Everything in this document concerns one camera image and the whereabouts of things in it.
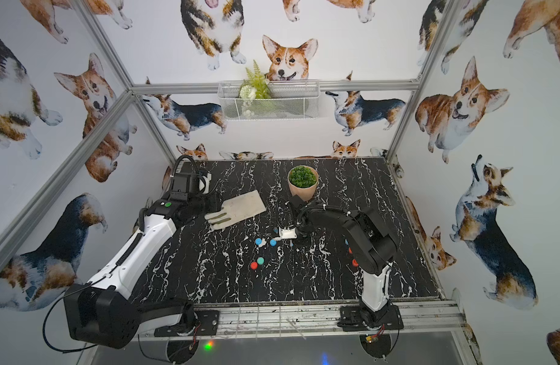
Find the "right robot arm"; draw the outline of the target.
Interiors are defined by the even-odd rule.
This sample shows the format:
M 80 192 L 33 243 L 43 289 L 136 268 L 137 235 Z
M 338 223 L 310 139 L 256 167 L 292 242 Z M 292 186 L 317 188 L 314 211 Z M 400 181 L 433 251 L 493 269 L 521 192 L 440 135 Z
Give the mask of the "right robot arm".
M 382 311 L 389 302 L 389 273 L 399 244 L 377 210 L 349 211 L 319 201 L 305 202 L 298 196 L 289 199 L 288 207 L 298 245 L 310 245 L 311 236 L 319 230 L 333 231 L 348 242 L 363 272 L 361 303 L 371 313 Z

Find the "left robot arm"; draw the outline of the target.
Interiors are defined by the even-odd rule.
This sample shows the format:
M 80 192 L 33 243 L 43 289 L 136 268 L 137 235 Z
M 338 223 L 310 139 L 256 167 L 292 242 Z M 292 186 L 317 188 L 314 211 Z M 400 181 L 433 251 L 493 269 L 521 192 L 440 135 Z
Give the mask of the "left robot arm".
M 176 160 L 167 191 L 140 210 L 139 227 L 118 254 L 86 284 L 74 284 L 64 295 L 71 339 L 119 349 L 144 332 L 173 329 L 187 334 L 198 327 L 188 299 L 135 305 L 130 297 L 155 254 L 216 204 L 209 183 L 209 172 L 192 157 Z

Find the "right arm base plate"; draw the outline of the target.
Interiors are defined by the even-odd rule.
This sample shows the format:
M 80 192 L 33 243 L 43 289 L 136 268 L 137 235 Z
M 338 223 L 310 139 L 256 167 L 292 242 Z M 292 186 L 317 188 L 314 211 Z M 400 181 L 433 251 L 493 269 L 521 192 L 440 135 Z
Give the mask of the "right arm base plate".
M 337 326 L 344 332 L 404 329 L 399 307 L 393 304 L 377 312 L 365 306 L 340 307 Z

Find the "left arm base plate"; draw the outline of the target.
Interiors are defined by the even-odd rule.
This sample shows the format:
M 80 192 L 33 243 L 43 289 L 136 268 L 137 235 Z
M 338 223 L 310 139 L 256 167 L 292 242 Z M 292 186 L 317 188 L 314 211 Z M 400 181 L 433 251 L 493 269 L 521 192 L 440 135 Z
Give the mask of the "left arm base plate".
M 154 336 L 166 337 L 193 337 L 198 335 L 216 335 L 219 328 L 220 312 L 217 310 L 200 310 L 193 315 L 180 315 L 174 325 L 157 328 Z

